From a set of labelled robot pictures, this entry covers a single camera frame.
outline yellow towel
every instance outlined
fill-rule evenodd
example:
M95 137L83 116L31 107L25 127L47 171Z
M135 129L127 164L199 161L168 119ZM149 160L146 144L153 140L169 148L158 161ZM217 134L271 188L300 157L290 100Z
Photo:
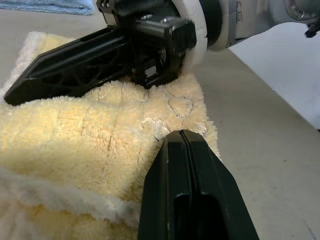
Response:
M69 41L31 33L2 92L35 56ZM0 239L136 239L144 177L181 129L218 154L192 74L150 90L121 80L82 98L0 103Z

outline folded towel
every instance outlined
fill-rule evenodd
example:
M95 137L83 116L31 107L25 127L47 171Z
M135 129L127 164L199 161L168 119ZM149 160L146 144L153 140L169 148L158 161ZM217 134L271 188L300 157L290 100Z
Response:
M91 15L95 7L93 0L0 0L0 9Z
M30 33L11 82L69 41ZM144 178L164 137L181 129L218 154L192 74L150 90L123 79L81 98L0 103L0 239L137 239Z

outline white foam pad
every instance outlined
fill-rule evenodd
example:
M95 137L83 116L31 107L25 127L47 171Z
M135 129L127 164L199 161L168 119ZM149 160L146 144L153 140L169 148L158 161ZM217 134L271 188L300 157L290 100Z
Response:
M182 72L190 72L193 66L201 63L208 45L207 25L204 12L198 0L171 0L180 16L192 20L195 24L196 46L188 51L184 61Z

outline blue cloth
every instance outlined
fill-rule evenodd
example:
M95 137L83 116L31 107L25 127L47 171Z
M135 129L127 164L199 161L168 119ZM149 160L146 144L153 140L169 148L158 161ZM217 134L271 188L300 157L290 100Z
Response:
M0 9L91 15L93 0L0 0Z

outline gray table surface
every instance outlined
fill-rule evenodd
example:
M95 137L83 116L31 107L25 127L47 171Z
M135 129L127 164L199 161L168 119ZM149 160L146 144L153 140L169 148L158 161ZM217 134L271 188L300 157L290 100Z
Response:
M28 32L78 38L103 17L0 9L0 86ZM231 51L209 52L195 71L218 147L260 239L320 239L320 133Z

